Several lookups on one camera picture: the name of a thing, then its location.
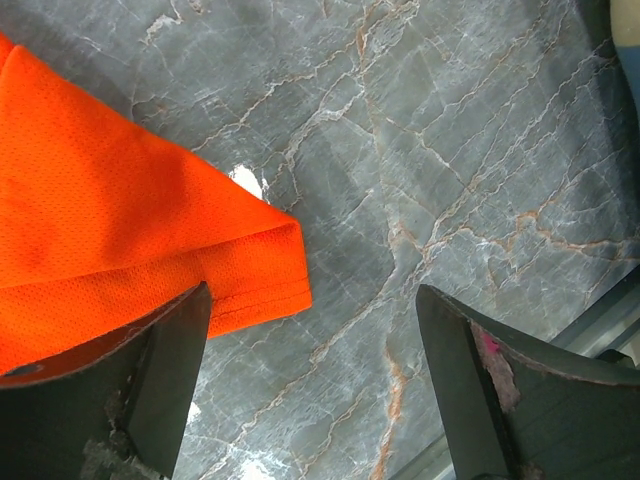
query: orange mesh fabric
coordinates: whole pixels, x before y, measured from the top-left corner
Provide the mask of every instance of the orange mesh fabric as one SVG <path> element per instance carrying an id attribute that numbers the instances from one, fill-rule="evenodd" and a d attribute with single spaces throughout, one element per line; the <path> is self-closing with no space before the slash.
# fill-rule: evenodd
<path id="1" fill-rule="evenodd" d="M 0 372 L 202 280 L 210 336 L 309 307 L 300 226 L 0 34 Z"/>

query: orange fabric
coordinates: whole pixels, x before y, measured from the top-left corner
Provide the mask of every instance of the orange fabric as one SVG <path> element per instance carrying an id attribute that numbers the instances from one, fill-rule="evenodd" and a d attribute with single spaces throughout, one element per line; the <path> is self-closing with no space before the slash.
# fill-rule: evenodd
<path id="1" fill-rule="evenodd" d="M 299 224 L 0 34 L 0 372 L 202 280 L 210 336 L 309 307 Z"/>

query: gray marble floor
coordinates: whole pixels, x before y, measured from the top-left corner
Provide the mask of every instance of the gray marble floor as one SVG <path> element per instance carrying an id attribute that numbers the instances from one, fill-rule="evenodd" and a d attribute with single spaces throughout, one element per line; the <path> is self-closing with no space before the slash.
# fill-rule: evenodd
<path id="1" fill-rule="evenodd" d="M 15 41 L 303 224 L 314 307 L 209 342 L 175 478 L 388 478 L 441 432 L 420 283 L 548 338 L 638 263 L 606 11 L 0 0 Z"/>

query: pink mark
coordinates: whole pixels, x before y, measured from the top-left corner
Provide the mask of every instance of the pink mark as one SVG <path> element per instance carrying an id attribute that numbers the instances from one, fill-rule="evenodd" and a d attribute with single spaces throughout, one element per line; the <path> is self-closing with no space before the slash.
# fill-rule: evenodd
<path id="1" fill-rule="evenodd" d="M 491 338 L 491 335 L 489 335 L 488 333 L 482 334 L 482 340 L 484 340 L 484 345 L 487 347 L 489 353 L 495 354 L 498 352 L 498 350 L 500 350 L 500 345 L 498 345 L 498 343 L 493 338 Z"/>

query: white spot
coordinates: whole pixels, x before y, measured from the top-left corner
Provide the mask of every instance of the white spot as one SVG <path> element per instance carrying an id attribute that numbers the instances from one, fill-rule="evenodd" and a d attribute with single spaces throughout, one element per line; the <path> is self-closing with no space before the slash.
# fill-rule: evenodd
<path id="1" fill-rule="evenodd" d="M 258 460 L 247 460 L 242 464 L 242 480 L 276 480 Z"/>
<path id="2" fill-rule="evenodd" d="M 199 416 L 200 416 L 200 407 L 198 407 L 195 403 L 191 402 L 191 405 L 189 406 L 189 413 L 187 414 L 187 423 L 193 422 Z"/>
<path id="3" fill-rule="evenodd" d="M 158 31 L 163 27 L 168 27 L 169 25 L 180 25 L 181 23 L 182 23 L 182 19 L 180 17 L 178 17 L 177 19 L 171 18 L 171 17 L 167 17 L 163 13 L 153 21 L 153 23 L 149 28 L 147 28 L 147 36 L 144 39 L 144 43 L 146 45 L 149 45 L 151 43 L 151 40 L 153 39 L 153 36 L 156 33 L 158 33 Z"/>
<path id="4" fill-rule="evenodd" d="M 233 172 L 231 172 L 229 176 L 231 177 L 231 180 L 236 182 L 247 192 L 252 194 L 254 197 L 258 197 L 260 200 L 262 200 L 262 188 L 258 183 L 258 179 L 247 167 L 245 167 L 244 165 L 236 165 L 233 169 Z"/>

